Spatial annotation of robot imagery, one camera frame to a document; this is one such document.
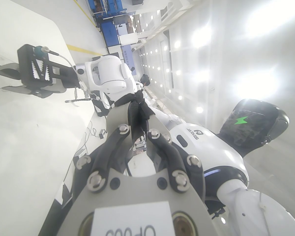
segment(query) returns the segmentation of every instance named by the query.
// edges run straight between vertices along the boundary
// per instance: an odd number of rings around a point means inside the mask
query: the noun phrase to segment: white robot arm
[[[116,56],[77,64],[77,72],[90,91],[104,92],[113,101],[138,91],[131,70]]]
[[[238,179],[220,186],[218,199],[229,210],[229,228],[234,236],[295,236],[295,219],[277,201],[247,189]]]

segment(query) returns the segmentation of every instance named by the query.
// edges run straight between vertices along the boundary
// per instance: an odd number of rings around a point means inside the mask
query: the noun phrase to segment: jarvis logo
[[[187,128],[187,131],[189,131],[191,133],[191,135],[195,138],[195,139],[199,139],[197,135],[203,135],[203,132],[200,130],[194,130],[192,131],[191,129]]]

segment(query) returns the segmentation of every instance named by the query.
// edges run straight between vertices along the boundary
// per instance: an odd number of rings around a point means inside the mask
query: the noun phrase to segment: black cloth
[[[139,103],[139,114],[141,115],[142,120],[150,119],[150,115],[155,114],[151,108],[147,105],[144,100],[142,91],[137,91],[136,93],[128,93],[115,101],[115,106],[121,106],[128,102],[137,101]]]

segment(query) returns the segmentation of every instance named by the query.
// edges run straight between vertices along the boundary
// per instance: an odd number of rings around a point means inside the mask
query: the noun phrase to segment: ceiling light
[[[274,94],[279,86],[272,71],[254,72],[240,76],[235,92],[242,98],[262,100]]]
[[[211,27],[206,25],[203,28],[197,29],[191,38],[194,47],[201,47],[211,42],[212,30]]]
[[[177,40],[174,44],[175,48],[179,48],[180,47],[180,40]]]
[[[196,74],[196,80],[198,82],[207,81],[209,79],[209,70],[203,70]]]
[[[295,17],[295,0],[272,0],[255,10],[247,21],[249,37],[261,36]]]
[[[197,107],[197,109],[196,109],[196,110],[197,110],[197,113],[203,113],[203,108],[202,108],[202,107],[200,107],[200,106],[199,106],[199,107]]]

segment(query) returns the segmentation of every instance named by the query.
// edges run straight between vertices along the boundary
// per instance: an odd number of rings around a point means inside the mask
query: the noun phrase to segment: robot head
[[[286,113],[275,105],[244,99],[227,118],[218,137],[244,157],[280,136],[288,124]]]

